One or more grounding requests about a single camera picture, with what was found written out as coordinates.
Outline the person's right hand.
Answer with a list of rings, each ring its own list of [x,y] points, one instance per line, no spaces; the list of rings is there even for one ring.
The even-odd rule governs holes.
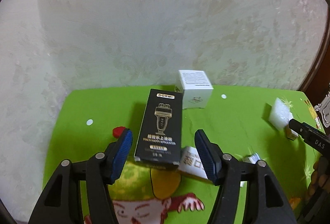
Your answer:
[[[323,156],[321,156],[318,161],[314,163],[314,171],[311,175],[311,181],[306,193],[306,200],[310,200],[318,187],[322,187],[323,190],[329,193],[329,173],[325,172],[328,166],[329,162]]]

